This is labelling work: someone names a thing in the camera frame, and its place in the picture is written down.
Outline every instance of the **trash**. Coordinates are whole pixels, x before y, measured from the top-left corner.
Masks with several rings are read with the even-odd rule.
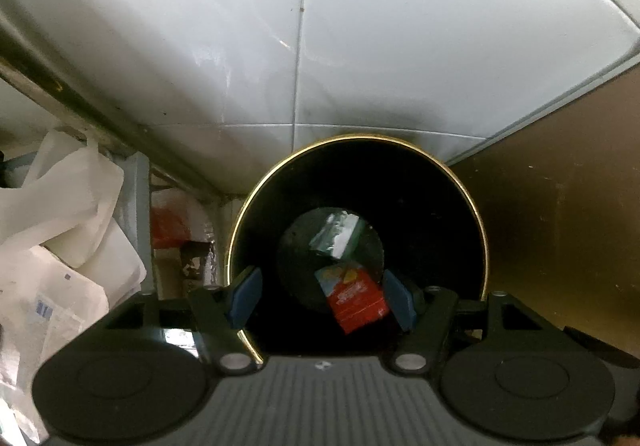
[[[342,235],[350,241],[348,245],[340,244],[340,249],[329,249],[324,244],[319,246],[321,249],[312,248],[310,242],[320,244],[320,240],[329,233],[336,235],[334,222],[337,218],[344,220],[347,216],[351,216],[351,221],[357,219],[356,225],[360,226],[356,228],[350,225],[350,230],[342,231]],[[282,234],[276,255],[278,278],[287,293],[305,308],[327,315],[331,314],[331,310],[324,293],[318,288],[315,273],[338,262],[332,256],[332,251],[341,254],[343,262],[349,260],[363,266],[374,282],[380,283],[382,280],[385,253],[380,237],[368,222],[341,208],[315,208],[297,217]]]
[[[112,218],[123,178],[91,139],[50,132],[22,186],[0,189],[0,390],[34,442],[47,436],[31,399],[39,366],[146,275]]]
[[[114,219],[98,249],[78,272],[104,288],[112,309],[127,298],[128,292],[133,294],[146,276],[140,257]]]
[[[336,260],[348,260],[365,226],[359,216],[346,210],[336,210],[326,218],[322,229],[309,242],[309,247]]]
[[[345,334],[389,312],[382,289],[359,264],[323,267],[316,271],[316,278]]]
[[[178,188],[152,193],[151,233],[154,249],[179,248],[189,240],[215,240],[213,225],[202,205]]]
[[[71,267],[82,266],[100,245],[118,201],[124,180],[122,169],[100,155],[95,141],[88,139],[87,146],[84,147],[73,137],[51,130],[42,141],[23,183],[23,187],[32,184],[54,169],[57,162],[78,153],[86,154],[86,170],[96,195],[96,213],[72,229],[49,239],[45,244],[46,248]]]
[[[38,367],[107,314],[104,289],[67,267],[50,251],[33,246],[4,252],[0,269],[2,359],[18,356],[17,372],[2,365],[5,396],[20,428],[34,442],[46,429],[31,400]]]
[[[221,285],[213,224],[194,197],[178,188],[153,192],[151,235],[159,299],[183,298],[197,287]]]
[[[34,182],[0,189],[0,252],[29,249],[91,219],[100,197],[94,161],[77,150]]]

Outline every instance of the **black circular pad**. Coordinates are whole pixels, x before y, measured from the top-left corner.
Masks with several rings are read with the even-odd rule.
[[[530,350],[527,339],[508,350],[488,339],[454,355],[440,381],[445,400],[472,425],[517,441],[597,431],[614,397],[604,364],[579,348]]]
[[[495,369],[495,380],[514,396],[547,399],[567,387],[569,374],[562,365],[550,359],[520,356],[500,363]]]
[[[199,407],[207,390],[199,360],[173,345],[118,339],[100,350],[67,347],[33,380],[50,431],[86,441],[155,436]]]

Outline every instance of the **white tile wall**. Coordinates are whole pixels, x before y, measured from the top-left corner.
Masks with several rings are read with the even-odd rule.
[[[300,0],[13,0],[142,124],[291,122]]]
[[[305,0],[297,121],[490,137],[620,58],[610,0]]]
[[[246,194],[291,152],[291,124],[184,125],[150,128],[178,157],[222,191]]]
[[[291,150],[345,132],[454,158],[640,38],[611,0],[4,1],[106,100],[239,194]]]
[[[297,124],[294,134],[294,150],[327,137],[343,134],[381,134],[404,139],[425,152],[446,161],[484,141],[481,137],[456,136],[420,130],[398,130],[396,128],[373,128],[370,126],[343,126],[331,124]]]

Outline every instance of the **tile grout line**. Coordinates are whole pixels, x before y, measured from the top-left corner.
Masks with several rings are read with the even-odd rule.
[[[296,142],[296,121],[298,120],[298,89],[300,86],[300,53],[302,52],[302,22],[305,15],[305,0],[300,0],[298,10],[300,16],[298,20],[298,45],[296,47],[296,68],[294,70],[293,85],[293,112],[291,116],[291,151],[293,152]]]
[[[173,122],[167,124],[150,124],[146,128],[170,128],[173,126],[191,126],[200,128],[251,128],[251,127],[272,127],[272,126],[293,126],[290,122],[238,122],[238,123],[190,123],[190,122]],[[485,141],[488,137],[468,136],[467,134],[452,134],[451,132],[438,132],[436,130],[420,130],[419,128],[399,128],[396,126],[369,126],[360,124],[330,124],[322,122],[299,122],[296,126],[319,126],[321,128],[354,128],[364,130],[395,130],[399,132],[415,132],[416,134],[433,134],[434,136],[451,136],[461,137],[463,139],[477,139]]]
[[[337,126],[339,128],[362,128],[365,130],[396,130],[399,132],[415,132],[416,134],[433,134],[435,136],[451,136],[462,137],[464,139],[477,139],[484,141],[487,138],[484,136],[468,136],[467,134],[452,134],[451,132],[438,132],[436,130],[420,130],[419,128],[401,128],[396,126],[370,126],[363,124],[330,124],[322,122],[299,122],[298,126],[321,126],[323,128],[331,128]]]

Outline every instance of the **plastic bag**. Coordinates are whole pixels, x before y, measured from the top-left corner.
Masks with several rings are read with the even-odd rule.
[[[213,225],[202,205],[178,188],[152,193],[151,225],[154,249],[179,248],[189,240],[215,240]]]
[[[95,158],[78,150],[22,188],[0,189],[0,252],[28,249],[97,213]]]
[[[322,229],[309,242],[309,247],[336,260],[348,259],[358,245],[366,223],[345,210],[330,214]]]
[[[139,290],[146,276],[142,260],[114,219],[98,249],[78,272],[104,288],[111,308]]]
[[[34,246],[0,255],[2,351],[19,353],[15,379],[3,372],[4,396],[18,424],[34,442],[46,430],[31,399],[38,367],[107,314],[104,289],[67,267],[50,251]]]
[[[71,267],[80,267],[94,254],[107,230],[118,194],[124,181],[124,172],[105,156],[100,155],[95,141],[88,139],[87,147],[73,137],[52,130],[49,132],[33,160],[24,185],[36,182],[43,174],[56,169],[58,162],[71,155],[86,155],[86,171],[92,181],[97,209],[93,217],[68,231],[50,238],[45,246]]]

